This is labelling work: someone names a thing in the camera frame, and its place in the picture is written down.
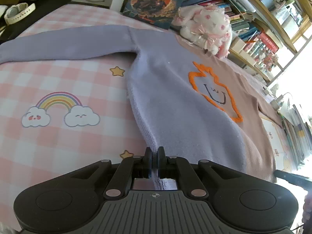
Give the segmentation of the white charger plug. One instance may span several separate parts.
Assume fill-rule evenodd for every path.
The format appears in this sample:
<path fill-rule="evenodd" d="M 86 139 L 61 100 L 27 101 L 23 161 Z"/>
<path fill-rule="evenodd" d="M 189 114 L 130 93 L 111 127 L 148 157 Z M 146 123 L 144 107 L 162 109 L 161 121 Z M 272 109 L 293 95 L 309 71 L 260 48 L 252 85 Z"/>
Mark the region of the white charger plug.
<path fill-rule="evenodd" d="M 282 107 L 290 108 L 290 97 L 292 94 L 286 92 L 285 94 L 280 95 L 278 98 L 273 99 L 270 104 L 274 110 L 280 110 Z"/>

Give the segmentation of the white small storage box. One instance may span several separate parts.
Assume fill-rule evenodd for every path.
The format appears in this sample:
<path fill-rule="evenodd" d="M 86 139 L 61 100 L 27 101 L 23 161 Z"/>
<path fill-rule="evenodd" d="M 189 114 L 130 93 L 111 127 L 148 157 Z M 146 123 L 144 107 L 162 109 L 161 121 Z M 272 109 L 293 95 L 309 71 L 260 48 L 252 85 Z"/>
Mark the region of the white small storage box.
<path fill-rule="evenodd" d="M 238 36 L 232 41 L 230 48 L 232 51 L 236 52 L 236 53 L 240 53 L 243 48 L 246 46 L 246 43 L 239 38 Z"/>

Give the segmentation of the white pink plush bunny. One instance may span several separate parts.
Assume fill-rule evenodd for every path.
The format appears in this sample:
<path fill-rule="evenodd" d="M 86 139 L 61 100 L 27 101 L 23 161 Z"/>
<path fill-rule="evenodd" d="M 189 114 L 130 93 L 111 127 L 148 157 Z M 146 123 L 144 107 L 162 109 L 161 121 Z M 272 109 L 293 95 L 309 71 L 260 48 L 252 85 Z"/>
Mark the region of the white pink plush bunny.
<path fill-rule="evenodd" d="M 232 42 L 230 17 L 214 4 L 180 7 L 171 25 L 179 27 L 180 35 L 218 58 L 228 55 Z"/>

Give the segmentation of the red box on shelf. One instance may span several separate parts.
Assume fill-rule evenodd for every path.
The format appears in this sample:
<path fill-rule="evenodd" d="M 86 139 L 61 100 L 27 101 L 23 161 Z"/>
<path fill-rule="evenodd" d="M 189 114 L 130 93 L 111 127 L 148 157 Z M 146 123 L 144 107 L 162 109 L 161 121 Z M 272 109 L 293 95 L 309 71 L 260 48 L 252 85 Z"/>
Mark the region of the red box on shelf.
<path fill-rule="evenodd" d="M 273 53 L 276 53 L 279 50 L 277 44 L 265 33 L 261 32 L 259 35 L 259 39 L 269 48 L 269 50 Z"/>

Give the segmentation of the white smart watch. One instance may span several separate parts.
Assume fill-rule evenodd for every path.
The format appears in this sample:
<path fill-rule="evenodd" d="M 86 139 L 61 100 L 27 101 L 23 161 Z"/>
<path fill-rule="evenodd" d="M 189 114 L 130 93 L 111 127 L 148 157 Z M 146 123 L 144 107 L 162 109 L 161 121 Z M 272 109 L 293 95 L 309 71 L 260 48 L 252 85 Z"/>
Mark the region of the white smart watch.
<path fill-rule="evenodd" d="M 6 10 L 4 14 L 4 20 L 7 25 L 15 24 L 29 16 L 32 12 L 35 11 L 35 9 L 36 6 L 34 3 L 31 5 L 28 5 L 28 3 L 12 5 Z"/>

